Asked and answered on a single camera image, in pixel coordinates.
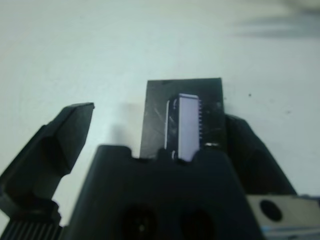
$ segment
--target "black plastic part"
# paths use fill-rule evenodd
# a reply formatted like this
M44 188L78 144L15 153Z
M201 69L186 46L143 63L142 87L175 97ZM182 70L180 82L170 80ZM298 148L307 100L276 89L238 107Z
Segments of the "black plastic part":
M11 220L0 240L57 240L61 231L56 222Z
M143 161L127 147L100 146L63 240L126 240L130 234L139 240L183 240L184 234L263 239L223 152L200 150L182 165L165 150Z
M296 195L295 189L248 123L226 115L227 152L246 194Z
M86 142L93 109L93 103L65 107L3 172L0 209L12 221L60 221L58 205L51 198Z

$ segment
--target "screw hole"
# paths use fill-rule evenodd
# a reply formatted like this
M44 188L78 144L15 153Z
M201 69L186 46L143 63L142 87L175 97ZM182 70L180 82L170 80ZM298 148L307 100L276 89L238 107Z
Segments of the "screw hole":
M144 204L132 206L123 216L122 234L125 240L150 240L156 229L156 216Z
M275 203L270 200L262 200L260 202L260 208L264 215L274 222L280 222L282 220L281 210Z

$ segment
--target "white surface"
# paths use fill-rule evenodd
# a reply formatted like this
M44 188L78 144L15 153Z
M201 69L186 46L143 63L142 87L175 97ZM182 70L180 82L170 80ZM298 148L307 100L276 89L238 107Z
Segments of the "white surface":
M66 224L99 144L139 154L147 80L222 77L226 112L251 124L299 193L320 194L320 17L297 11L277 0L0 0L0 169L62 107L94 102L54 195Z

